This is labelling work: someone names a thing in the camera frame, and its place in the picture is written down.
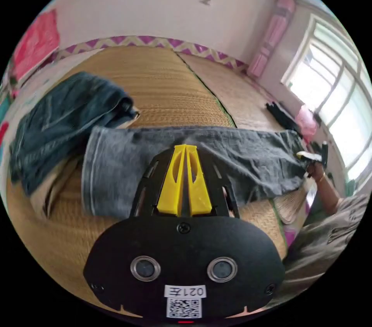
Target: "bracelet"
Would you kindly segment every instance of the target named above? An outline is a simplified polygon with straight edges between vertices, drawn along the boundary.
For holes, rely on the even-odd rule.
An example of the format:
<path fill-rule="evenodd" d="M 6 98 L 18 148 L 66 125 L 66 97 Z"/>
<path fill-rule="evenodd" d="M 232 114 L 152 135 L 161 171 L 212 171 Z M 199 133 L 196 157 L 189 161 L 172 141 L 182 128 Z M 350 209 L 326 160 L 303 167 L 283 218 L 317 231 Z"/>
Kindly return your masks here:
<path fill-rule="evenodd" d="M 324 179 L 326 178 L 326 173 L 325 172 L 323 172 L 323 176 L 317 181 L 317 180 L 315 180 L 315 182 L 317 183 L 317 184 L 319 184 L 321 181 L 323 181 Z"/>

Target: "denim cloth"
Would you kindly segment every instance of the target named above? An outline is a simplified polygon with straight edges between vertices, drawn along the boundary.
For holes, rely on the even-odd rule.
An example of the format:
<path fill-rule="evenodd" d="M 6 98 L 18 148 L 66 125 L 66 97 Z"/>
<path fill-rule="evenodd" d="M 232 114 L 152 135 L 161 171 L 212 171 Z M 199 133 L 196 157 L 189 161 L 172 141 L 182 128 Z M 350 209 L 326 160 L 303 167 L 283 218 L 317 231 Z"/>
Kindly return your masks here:
<path fill-rule="evenodd" d="M 137 115 L 132 99 L 104 78 L 79 72 L 48 92 L 19 122 L 10 174 L 30 196 L 52 169 L 84 154 L 95 125 L 117 127 Z"/>
<path fill-rule="evenodd" d="M 204 147 L 223 163 L 238 206 L 286 194 L 303 183 L 306 163 L 294 156 L 303 150 L 294 131 L 94 127 L 83 163 L 85 211 L 128 218 L 137 185 L 153 157 L 178 144 Z"/>

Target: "person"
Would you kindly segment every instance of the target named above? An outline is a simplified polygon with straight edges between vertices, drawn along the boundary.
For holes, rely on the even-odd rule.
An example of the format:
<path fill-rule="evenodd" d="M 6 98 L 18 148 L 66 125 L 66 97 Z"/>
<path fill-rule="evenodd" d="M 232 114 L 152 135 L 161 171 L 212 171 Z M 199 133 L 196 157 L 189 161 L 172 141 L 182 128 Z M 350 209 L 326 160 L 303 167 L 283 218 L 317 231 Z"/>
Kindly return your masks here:
<path fill-rule="evenodd" d="M 366 210 L 369 196 L 341 198 L 320 163 L 311 164 L 308 173 L 317 184 L 326 219 L 304 226 L 283 260 L 286 274 L 272 300 L 263 308 L 233 317 L 267 310 L 291 300 L 318 280 L 337 260 L 354 235 Z"/>

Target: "zigzag border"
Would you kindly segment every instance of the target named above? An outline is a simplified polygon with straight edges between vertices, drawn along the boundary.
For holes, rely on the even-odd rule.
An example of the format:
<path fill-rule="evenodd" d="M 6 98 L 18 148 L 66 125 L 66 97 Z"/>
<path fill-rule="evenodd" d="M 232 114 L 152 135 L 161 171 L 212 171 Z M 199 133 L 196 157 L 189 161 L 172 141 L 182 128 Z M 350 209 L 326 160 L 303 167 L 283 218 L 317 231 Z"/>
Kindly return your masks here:
<path fill-rule="evenodd" d="M 78 43 L 58 51 L 52 58 L 53 61 L 59 61 L 65 57 L 82 52 L 92 51 L 100 48 L 116 46 L 147 46 L 168 48 L 175 52 L 187 55 L 200 56 L 202 58 L 223 64 L 235 72 L 245 72 L 248 65 L 237 60 L 223 52 L 208 48 L 196 43 L 185 42 L 173 38 L 161 38 L 152 36 L 115 36 L 109 38 L 92 39 L 88 42 Z"/>

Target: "screw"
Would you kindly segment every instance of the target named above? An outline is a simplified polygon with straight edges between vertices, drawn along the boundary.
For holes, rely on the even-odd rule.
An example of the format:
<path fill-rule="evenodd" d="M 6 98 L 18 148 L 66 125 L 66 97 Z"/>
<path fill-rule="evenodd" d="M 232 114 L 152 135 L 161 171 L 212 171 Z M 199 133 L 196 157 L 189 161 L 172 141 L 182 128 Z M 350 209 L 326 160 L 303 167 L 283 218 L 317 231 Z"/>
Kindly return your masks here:
<path fill-rule="evenodd" d="M 97 293 L 103 293 L 103 291 L 105 290 L 102 286 L 98 286 L 93 283 L 91 283 L 90 287 L 94 292 L 97 292 Z"/>
<path fill-rule="evenodd" d="M 265 288 L 265 294 L 266 295 L 272 295 L 272 293 L 274 292 L 275 290 L 275 285 L 274 284 L 269 284 L 266 288 Z"/>
<path fill-rule="evenodd" d="M 187 234 L 191 229 L 191 226 L 188 223 L 178 224 L 177 230 L 180 234 Z"/>

